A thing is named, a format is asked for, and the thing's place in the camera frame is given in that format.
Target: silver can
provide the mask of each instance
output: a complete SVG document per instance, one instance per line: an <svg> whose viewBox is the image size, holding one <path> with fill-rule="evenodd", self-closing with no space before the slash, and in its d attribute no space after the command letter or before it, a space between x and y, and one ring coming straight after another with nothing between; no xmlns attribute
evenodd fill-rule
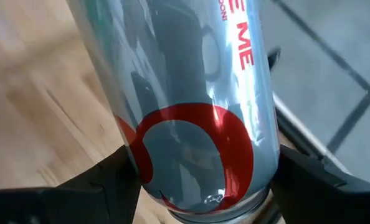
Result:
<svg viewBox="0 0 370 224"><path fill-rule="evenodd" d="M182 222L238 221L277 169L257 1L68 0L143 187Z"/></svg>

